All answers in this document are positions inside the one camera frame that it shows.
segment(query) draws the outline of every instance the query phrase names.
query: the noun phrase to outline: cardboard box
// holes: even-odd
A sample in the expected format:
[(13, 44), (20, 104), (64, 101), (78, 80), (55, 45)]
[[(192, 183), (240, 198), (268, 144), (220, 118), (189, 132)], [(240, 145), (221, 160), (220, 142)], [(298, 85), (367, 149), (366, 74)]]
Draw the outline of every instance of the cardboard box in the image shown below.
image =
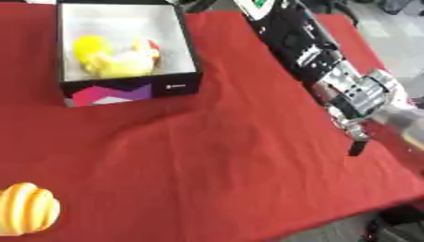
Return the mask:
[[(58, 9), (60, 84), (68, 106), (198, 92), (202, 70), (179, 8), (159, 0), (79, 0), (61, 1)], [(105, 37), (117, 50), (128, 48), (134, 39), (149, 39), (159, 45), (161, 58), (151, 76), (99, 79), (88, 75), (73, 54), (74, 41), (86, 35)]]

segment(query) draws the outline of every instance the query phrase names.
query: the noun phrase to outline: striped ball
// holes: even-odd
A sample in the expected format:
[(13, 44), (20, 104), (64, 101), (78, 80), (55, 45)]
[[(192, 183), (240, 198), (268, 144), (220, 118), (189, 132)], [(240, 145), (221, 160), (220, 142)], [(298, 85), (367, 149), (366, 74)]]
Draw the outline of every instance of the striped ball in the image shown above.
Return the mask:
[(61, 207), (53, 194), (33, 183), (18, 183), (0, 192), (0, 236), (35, 233), (50, 227)]

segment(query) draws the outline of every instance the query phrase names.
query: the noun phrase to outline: robotic arm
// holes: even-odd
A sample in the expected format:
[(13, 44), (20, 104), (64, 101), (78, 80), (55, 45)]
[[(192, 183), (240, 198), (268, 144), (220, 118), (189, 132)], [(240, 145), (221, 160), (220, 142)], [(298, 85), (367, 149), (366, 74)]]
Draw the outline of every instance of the robotic arm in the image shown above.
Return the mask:
[[(409, 102), (396, 79), (377, 69), (360, 75), (297, 0), (234, 1), (260, 40), (352, 138), (350, 155), (359, 155), (370, 139), (398, 139), (407, 145), (405, 152), (418, 154), (424, 164), (424, 110)], [(375, 124), (392, 136), (380, 135)]]

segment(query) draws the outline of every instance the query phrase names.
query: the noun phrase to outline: red tablecloth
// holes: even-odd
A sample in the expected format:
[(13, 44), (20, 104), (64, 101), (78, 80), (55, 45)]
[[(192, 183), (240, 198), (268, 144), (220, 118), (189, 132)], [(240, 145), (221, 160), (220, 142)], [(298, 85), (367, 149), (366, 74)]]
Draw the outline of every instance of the red tablecloth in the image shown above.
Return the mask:
[[(62, 202), (50, 230), (10, 241), (263, 241), (424, 195), (378, 143), (346, 157), (350, 141), (238, 13), (188, 16), (198, 95), (77, 109), (55, 76), (54, 7), (0, 13), (0, 185)], [(344, 17), (320, 19), (362, 72), (381, 67)]]

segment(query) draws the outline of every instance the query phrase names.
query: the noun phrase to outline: yellow duck toy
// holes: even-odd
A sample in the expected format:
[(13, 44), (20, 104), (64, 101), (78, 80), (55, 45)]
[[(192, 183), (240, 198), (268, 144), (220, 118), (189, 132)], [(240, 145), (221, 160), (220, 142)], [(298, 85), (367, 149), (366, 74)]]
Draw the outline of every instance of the yellow duck toy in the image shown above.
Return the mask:
[(49, 228), (61, 206), (53, 194), (33, 183), (14, 184), (0, 191), (0, 236), (19, 236)]
[(159, 61), (159, 47), (150, 40), (134, 40), (132, 49), (113, 55), (103, 37), (83, 36), (74, 42), (74, 56), (96, 78), (130, 78), (151, 75)]

